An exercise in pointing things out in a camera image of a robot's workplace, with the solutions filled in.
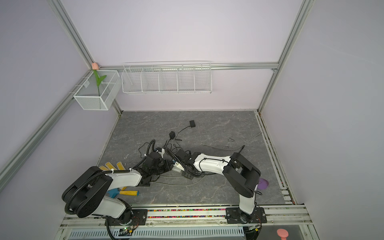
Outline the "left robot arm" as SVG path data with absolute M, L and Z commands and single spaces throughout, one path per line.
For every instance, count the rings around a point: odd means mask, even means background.
M 155 177 L 172 170 L 173 162 L 164 158 L 167 153 L 169 148 L 155 148 L 155 140 L 152 140 L 145 157 L 133 168 L 102 170 L 90 167 L 64 191 L 65 213 L 79 218 L 105 216 L 119 225 L 131 224 L 135 218 L 131 205 L 114 198 L 111 191 L 149 187 Z

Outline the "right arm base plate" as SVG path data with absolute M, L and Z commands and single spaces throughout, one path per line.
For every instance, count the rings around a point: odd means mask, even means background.
M 267 217 L 264 208 L 255 207 L 252 214 L 246 214 L 237 208 L 226 208 L 225 218 L 228 224 L 265 224 Z

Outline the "black network switch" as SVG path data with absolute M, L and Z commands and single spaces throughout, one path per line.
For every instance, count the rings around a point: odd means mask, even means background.
M 151 186 L 152 177 L 142 178 L 138 183 L 138 187 L 150 187 Z

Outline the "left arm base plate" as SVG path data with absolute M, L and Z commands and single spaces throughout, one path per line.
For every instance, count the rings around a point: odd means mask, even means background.
M 107 217 L 109 226 L 143 226 L 146 224 L 148 209 L 125 211 L 119 218 Z

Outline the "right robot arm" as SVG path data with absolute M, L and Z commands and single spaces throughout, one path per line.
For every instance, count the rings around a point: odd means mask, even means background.
M 226 219 L 231 223 L 262 223 L 263 212 L 258 212 L 256 202 L 261 171 L 241 152 L 226 157 L 189 154 L 183 150 L 173 153 L 170 149 L 165 149 L 165 153 L 172 158 L 174 169 L 180 170 L 185 178 L 203 178 L 208 174 L 226 178 L 240 198 L 239 207 L 227 211 Z

